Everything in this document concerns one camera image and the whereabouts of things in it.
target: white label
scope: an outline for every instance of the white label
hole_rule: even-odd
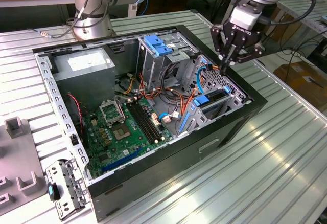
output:
[[[178,111],[174,111],[174,112],[172,113],[172,116],[173,116],[174,118],[178,118],[178,115],[179,115],[179,112],[178,112]]]
[[[292,67],[296,72],[303,72],[303,69],[300,66],[295,65],[295,66],[292,66]]]
[[[176,46],[172,43],[172,44],[168,44],[167,47],[171,49],[171,48],[174,48]]]
[[[306,77],[303,77],[305,79],[305,81],[307,82],[311,82],[311,80],[314,80],[312,77],[310,76],[306,76]]]
[[[68,63],[73,71],[78,71],[92,66],[105,64],[107,62],[105,58],[101,55],[101,53],[87,54],[79,57],[70,58],[68,60]]]

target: green motherboard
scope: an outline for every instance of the green motherboard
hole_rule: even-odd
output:
[[[158,126],[152,120],[155,112],[145,98],[136,104],[119,104],[115,101],[115,105],[99,107],[94,113],[83,117],[88,140],[84,148],[89,157],[88,168],[92,177],[98,177],[107,170],[116,168],[173,139],[164,125]],[[115,118],[118,122],[109,122]],[[159,135],[158,140],[149,137],[150,132],[147,131],[149,127],[156,130],[152,131],[152,135],[156,134],[156,138]]]

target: ventilation holes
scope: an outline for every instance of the ventilation holes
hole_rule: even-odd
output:
[[[186,128],[186,131],[188,131],[188,130],[190,129],[190,127],[192,126],[193,122],[194,122],[194,120],[191,120],[191,121],[190,121],[188,127]]]

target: aluminum profile table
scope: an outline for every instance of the aluminum profile table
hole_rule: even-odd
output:
[[[308,10],[311,0],[280,0],[277,5],[292,17],[298,18]],[[327,3],[317,2],[313,11],[301,22],[317,33],[326,32],[323,36],[327,37],[327,24],[321,21],[324,15],[327,15]]]
[[[186,25],[213,49],[210,23],[190,11],[112,21],[129,33]],[[66,27],[44,29],[58,35]],[[69,159],[31,49],[73,42],[30,31],[0,34],[0,123],[28,119],[42,168]],[[257,61],[235,70],[267,100],[237,136],[190,169],[101,223],[314,223],[327,206],[327,119]],[[60,223],[44,195],[0,223]],[[66,223],[96,223],[91,206]]]

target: metal bracket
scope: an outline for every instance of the metal bracket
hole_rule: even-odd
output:
[[[61,221],[85,208],[90,198],[75,159],[58,160],[45,171],[49,183],[59,192],[59,200],[54,202]]]

